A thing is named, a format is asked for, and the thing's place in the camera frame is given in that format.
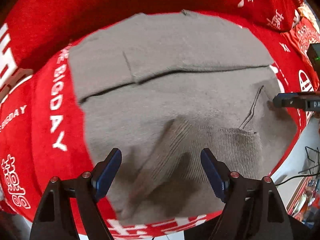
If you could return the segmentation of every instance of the folded gray fabric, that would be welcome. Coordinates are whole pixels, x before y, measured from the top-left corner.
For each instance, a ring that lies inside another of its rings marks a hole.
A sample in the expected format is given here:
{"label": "folded gray fabric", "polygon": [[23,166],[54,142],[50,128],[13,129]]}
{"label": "folded gray fabric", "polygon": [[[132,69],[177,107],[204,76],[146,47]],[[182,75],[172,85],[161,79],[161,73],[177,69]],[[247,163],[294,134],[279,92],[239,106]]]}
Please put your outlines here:
{"label": "folded gray fabric", "polygon": [[[295,135],[290,116],[268,108],[280,90],[261,42],[218,17],[186,14],[132,17],[69,55],[92,161],[113,147],[123,154],[107,195],[123,225],[220,210],[201,150],[261,179]],[[130,81],[123,64],[113,69],[120,52]]]}

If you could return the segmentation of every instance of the blue gripper pad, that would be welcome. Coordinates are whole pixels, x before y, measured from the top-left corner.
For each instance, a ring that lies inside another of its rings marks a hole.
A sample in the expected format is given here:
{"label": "blue gripper pad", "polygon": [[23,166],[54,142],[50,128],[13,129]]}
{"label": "blue gripper pad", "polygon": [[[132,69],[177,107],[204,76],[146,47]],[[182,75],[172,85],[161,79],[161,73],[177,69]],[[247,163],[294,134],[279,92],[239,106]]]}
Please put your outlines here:
{"label": "blue gripper pad", "polygon": [[230,170],[225,163],[217,161],[209,148],[201,151],[200,160],[216,197],[226,203],[230,184],[228,177]]}
{"label": "blue gripper pad", "polygon": [[103,162],[97,163],[92,171],[91,185],[96,190],[95,200],[105,197],[113,179],[121,165],[122,154],[118,148],[113,148]]}

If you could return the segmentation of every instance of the metal screw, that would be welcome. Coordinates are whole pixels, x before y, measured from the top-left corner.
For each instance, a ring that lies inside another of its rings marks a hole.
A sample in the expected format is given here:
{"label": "metal screw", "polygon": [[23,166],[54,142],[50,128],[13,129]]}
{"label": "metal screw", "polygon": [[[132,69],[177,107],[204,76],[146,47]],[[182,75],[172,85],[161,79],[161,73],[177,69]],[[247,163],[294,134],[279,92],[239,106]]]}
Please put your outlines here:
{"label": "metal screw", "polygon": [[58,177],[57,176],[53,176],[51,179],[50,179],[50,182],[52,182],[52,183],[55,183],[55,182],[57,182],[58,181]]}
{"label": "metal screw", "polygon": [[230,175],[231,175],[231,177],[233,177],[235,179],[240,177],[240,174],[236,171],[231,172]]}
{"label": "metal screw", "polygon": [[82,177],[83,178],[88,178],[88,177],[90,177],[91,176],[91,172],[90,171],[85,171],[84,173],[82,173]]}
{"label": "metal screw", "polygon": [[268,176],[265,176],[263,179],[264,179],[264,181],[266,183],[271,183],[272,182],[272,179],[270,177],[268,177]]}

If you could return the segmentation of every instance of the black wire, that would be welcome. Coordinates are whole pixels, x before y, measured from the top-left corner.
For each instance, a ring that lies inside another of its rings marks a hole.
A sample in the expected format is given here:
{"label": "black wire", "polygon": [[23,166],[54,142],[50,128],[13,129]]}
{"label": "black wire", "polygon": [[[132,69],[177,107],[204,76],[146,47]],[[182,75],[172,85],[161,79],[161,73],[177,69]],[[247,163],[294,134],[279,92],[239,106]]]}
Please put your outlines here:
{"label": "black wire", "polygon": [[289,178],[289,179],[287,179],[287,180],[285,180],[285,181],[283,181],[283,182],[281,182],[279,184],[275,184],[275,185],[276,186],[280,186],[280,185],[286,183],[287,181],[289,181],[290,179],[295,179],[295,178],[300,178],[300,177],[312,177],[312,176],[318,176],[318,175],[320,175],[320,172],[314,173],[314,174],[297,175],[297,176],[293,176],[293,177],[291,177],[291,178]]}

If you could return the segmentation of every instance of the gray sweater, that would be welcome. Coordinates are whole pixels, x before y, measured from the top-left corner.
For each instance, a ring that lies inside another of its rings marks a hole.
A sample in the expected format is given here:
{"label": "gray sweater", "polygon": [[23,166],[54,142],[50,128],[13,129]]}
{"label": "gray sweater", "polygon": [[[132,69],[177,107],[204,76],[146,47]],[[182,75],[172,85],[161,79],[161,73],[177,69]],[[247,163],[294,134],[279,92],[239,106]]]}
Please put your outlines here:
{"label": "gray sweater", "polygon": [[222,209],[200,151],[261,179],[295,135],[268,108],[280,92],[268,51],[219,17],[135,15],[88,36],[69,62],[92,161],[123,153],[107,197],[124,225]]}

